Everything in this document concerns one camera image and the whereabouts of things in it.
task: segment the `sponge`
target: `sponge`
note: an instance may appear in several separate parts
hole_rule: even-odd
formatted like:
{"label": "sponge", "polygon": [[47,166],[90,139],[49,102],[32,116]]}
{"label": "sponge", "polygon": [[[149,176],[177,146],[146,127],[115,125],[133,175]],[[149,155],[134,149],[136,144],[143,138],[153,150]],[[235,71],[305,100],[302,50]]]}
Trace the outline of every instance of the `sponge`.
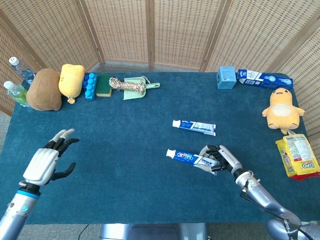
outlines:
{"label": "sponge", "polygon": [[98,97],[110,97],[112,92],[112,87],[109,85],[109,79],[111,75],[99,75],[96,87],[95,87],[95,95]]}

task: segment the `metal base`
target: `metal base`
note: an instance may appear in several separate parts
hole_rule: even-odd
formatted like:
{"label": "metal base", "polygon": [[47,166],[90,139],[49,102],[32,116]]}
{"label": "metal base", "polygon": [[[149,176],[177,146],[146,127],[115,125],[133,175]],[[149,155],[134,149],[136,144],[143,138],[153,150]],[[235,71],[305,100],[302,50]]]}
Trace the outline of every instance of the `metal base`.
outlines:
{"label": "metal base", "polygon": [[177,224],[102,224],[100,240],[208,240],[206,223]]}

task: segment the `snack bag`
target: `snack bag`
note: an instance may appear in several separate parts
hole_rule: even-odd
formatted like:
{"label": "snack bag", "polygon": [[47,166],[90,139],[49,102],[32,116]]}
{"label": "snack bag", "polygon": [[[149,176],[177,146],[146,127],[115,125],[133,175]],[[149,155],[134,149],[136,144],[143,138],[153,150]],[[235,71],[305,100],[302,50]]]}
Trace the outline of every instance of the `snack bag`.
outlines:
{"label": "snack bag", "polygon": [[320,177],[320,166],[304,134],[284,136],[275,142],[289,178],[301,181]]}

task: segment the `light green dustpan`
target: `light green dustpan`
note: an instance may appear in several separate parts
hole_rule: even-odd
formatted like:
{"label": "light green dustpan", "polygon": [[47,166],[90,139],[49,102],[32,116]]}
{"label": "light green dustpan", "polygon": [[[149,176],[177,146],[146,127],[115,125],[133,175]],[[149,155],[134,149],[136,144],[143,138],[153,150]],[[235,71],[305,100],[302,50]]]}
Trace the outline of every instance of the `light green dustpan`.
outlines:
{"label": "light green dustpan", "polygon": [[[139,76],[138,77],[125,78],[124,82],[125,83],[138,84],[138,83],[140,83],[140,80],[143,81],[146,90],[147,89],[156,89],[156,88],[160,87],[160,83],[159,82],[146,84],[146,79],[144,77],[139,77]],[[136,91],[124,90],[123,100],[140,99],[140,98],[143,98],[145,95],[146,95],[146,91],[144,91],[144,93],[142,93],[142,94],[139,94]]]}

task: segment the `toothpaste tube cap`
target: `toothpaste tube cap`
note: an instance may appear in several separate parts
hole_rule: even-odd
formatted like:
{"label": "toothpaste tube cap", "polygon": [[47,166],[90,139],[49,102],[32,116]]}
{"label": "toothpaste tube cap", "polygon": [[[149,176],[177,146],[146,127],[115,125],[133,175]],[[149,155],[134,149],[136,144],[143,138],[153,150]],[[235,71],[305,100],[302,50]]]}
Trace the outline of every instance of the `toothpaste tube cap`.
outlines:
{"label": "toothpaste tube cap", "polygon": [[180,127],[180,124],[181,124],[181,121],[180,121],[180,120],[178,120],[178,121],[173,120],[173,122],[172,122],[172,127],[179,128],[179,127]]}
{"label": "toothpaste tube cap", "polygon": [[174,159],[175,154],[176,154],[176,150],[170,150],[170,149],[168,149],[168,150],[166,151],[166,155],[165,155],[165,156]]}

